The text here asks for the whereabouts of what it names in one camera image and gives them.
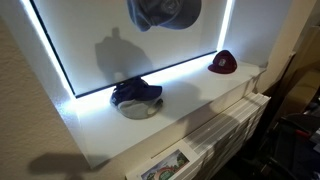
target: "wall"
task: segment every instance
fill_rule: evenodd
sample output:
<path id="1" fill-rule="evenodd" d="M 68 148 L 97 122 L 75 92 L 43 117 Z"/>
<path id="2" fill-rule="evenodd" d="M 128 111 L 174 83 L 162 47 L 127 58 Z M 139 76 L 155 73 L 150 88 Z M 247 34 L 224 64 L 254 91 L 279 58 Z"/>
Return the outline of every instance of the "wall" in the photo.
<path id="1" fill-rule="evenodd" d="M 296 55 L 290 62 L 283 78 L 273 97 L 274 111 L 273 127 L 279 117 L 290 113 L 301 113 L 307 107 L 319 86 L 319 75 L 315 73 L 314 78 L 307 78 L 306 75 L 313 69 L 320 69 L 320 26 L 309 27 L 307 33 L 303 34 L 303 41 L 296 51 Z"/>
<path id="2" fill-rule="evenodd" d="M 87 168 L 2 20 L 0 47 L 0 179 L 63 179 L 66 174 L 57 165 L 71 159 Z"/>
<path id="3" fill-rule="evenodd" d="M 279 80 L 314 2 L 294 1 L 256 91 L 263 92 Z M 149 145 L 145 142 L 140 148 L 131 148 L 124 157 L 89 171 L 2 21 L 0 38 L 0 179 L 123 179 L 121 164 L 131 163 L 126 157 L 144 157 L 139 149 Z"/>
<path id="4" fill-rule="evenodd" d="M 319 0 L 317 0 L 317 2 L 315 3 L 309 18 L 308 18 L 304 28 L 302 29 L 302 32 L 301 32 L 299 39 L 298 39 L 298 42 L 296 43 L 296 45 L 294 47 L 295 51 L 298 50 L 304 37 L 306 36 L 310 27 L 312 27 L 312 26 L 320 26 L 320 1 Z"/>

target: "white wall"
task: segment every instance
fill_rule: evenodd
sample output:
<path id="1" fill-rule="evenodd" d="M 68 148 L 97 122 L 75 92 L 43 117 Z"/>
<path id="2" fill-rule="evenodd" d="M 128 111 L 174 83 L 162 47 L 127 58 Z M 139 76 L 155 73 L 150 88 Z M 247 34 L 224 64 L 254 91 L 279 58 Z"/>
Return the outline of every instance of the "white wall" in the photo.
<path id="1" fill-rule="evenodd" d="M 266 67 L 292 0 L 236 0 L 224 49 L 238 61 Z"/>
<path id="2" fill-rule="evenodd" d="M 202 0 L 182 30 L 140 32 L 126 0 L 35 0 L 76 95 L 216 50 L 225 0 Z"/>
<path id="3" fill-rule="evenodd" d="M 0 179 L 64 179 L 58 164 L 87 168 L 2 19 L 0 47 Z"/>

